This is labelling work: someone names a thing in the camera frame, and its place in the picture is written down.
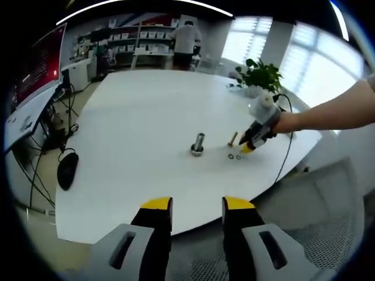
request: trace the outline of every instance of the hand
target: hand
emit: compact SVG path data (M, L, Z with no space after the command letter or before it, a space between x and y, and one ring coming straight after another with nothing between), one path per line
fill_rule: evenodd
M272 129L273 133L290 133L301 130L301 123L299 120L299 114L293 114L290 112L282 112L280 120L276 126Z

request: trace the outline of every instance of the ceiling light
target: ceiling light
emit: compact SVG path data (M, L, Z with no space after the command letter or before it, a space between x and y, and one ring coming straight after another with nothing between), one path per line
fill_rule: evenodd
M62 22L66 21L67 19L70 19L72 16L78 15L79 13L82 13L82 12L87 11L87 10L89 10L89 9L92 9L92 8L95 8L95 7L98 7L98 6L104 5L104 4L109 4L109 3L113 3L113 2L118 2L118 1L123 1L123 0L107 0L107 1L104 1L104 2L100 2L100 3L94 4L94 5L88 6L88 7L86 7L86 8L83 8L83 9L81 9L81 10L79 10L79 11L77 11L77 12L74 12L74 13L72 13L71 15L69 15L69 16L63 18L62 20L58 21L58 22L56 23L56 25L59 25L59 24L61 24Z
M341 28L342 37L346 41L349 41L349 34L347 32L345 20L344 20L344 17L342 16L342 13L341 13L340 9L332 1L329 1L329 2L332 5L332 8L335 11L337 19L339 21L339 25L340 25L340 28Z
M230 16L230 17L233 16L232 13L228 13L228 12L226 12L224 10L221 10L221 9L217 8L217 7L210 6L210 5L207 5L207 4L204 4L204 3L200 3L198 1L192 1L192 0L176 0L176 1L181 1L181 2L186 2L186 3L190 3L190 4L199 5L199 6L202 6L202 7L205 7L205 8L212 9L212 10L214 10L216 12L223 13L223 14L225 14L227 16Z

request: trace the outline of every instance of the person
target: person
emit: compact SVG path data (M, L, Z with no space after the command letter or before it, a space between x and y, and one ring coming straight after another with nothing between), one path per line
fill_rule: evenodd
M113 51L111 48L108 47L108 45L104 45L104 58L107 60L112 60L114 58Z
M340 96L307 111L282 112L274 133L300 130L354 129L375 123L375 74L361 79Z
M171 33L171 38L176 40L173 69L189 70L195 42L202 40L198 28L194 27L194 23L191 20L187 20L184 26L175 29Z

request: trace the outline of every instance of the monitor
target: monitor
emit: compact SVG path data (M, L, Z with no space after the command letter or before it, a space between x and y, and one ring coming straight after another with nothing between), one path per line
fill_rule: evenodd
M60 56L65 28L66 24L53 29L30 48L16 83L17 109L61 81Z

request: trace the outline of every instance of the window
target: window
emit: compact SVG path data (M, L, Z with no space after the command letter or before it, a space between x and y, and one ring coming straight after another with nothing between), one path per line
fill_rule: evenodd
M232 22L222 57L245 64L247 59L260 58L272 18L243 17Z
M280 67L281 84L309 107L329 101L363 75L361 55L344 41L298 23Z

